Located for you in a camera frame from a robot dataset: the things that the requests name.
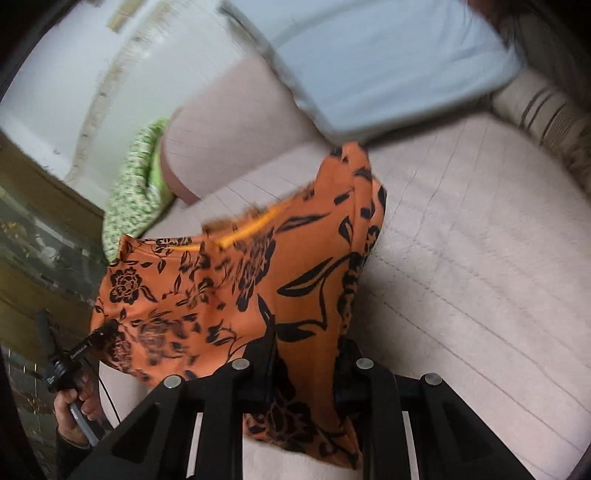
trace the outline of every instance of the person's hand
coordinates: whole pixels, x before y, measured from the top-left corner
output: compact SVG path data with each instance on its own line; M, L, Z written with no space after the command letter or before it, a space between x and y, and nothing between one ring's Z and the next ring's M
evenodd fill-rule
M86 446L88 440L80 430L80 427L70 413L69 405L80 398L82 402L82 413L89 420L99 420L103 417L103 408L100 404L98 392L94 385L89 381L88 374L82 374L82 384L80 392L76 390L61 390L57 393L53 402L53 408L56 411L57 431L66 440L79 445Z

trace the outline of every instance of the metal screw head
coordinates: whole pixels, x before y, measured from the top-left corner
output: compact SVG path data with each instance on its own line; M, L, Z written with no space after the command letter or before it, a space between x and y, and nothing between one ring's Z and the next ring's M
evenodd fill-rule
M355 362L355 365L357 365L357 368L360 370L369 370L374 367L374 361L371 360L371 358L359 358Z
M232 362L234 370L244 370L250 366L250 362L246 358L237 358Z
M169 375L164 379L164 386L166 388L177 388L183 381L178 375Z
M427 374L427 375L425 375L425 382L427 382L427 384L431 385L432 387L436 387L439 384L441 384L441 382L443 382L443 380L437 374Z

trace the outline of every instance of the green floral cushion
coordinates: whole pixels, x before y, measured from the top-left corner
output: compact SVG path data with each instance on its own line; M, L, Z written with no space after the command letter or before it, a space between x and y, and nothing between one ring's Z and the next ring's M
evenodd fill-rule
M140 130L111 191L103 220L103 250L113 261L121 235L141 236L174 199L160 170L160 138L168 120Z

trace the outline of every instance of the orange cloth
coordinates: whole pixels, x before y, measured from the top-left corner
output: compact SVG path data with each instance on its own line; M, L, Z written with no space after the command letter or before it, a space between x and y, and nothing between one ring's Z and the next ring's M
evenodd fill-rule
M365 151L346 144L299 194L228 231L123 237L91 327L118 319L108 360L155 386L171 374L211 375L275 322L275 401L267 415L245 416L245 433L357 468L355 431L335 411L333 371L385 205Z

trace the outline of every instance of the white fabric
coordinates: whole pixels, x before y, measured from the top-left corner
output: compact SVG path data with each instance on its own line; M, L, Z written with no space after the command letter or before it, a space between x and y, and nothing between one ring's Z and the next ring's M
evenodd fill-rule
M226 0L223 8L333 143L437 116L521 68L459 0Z

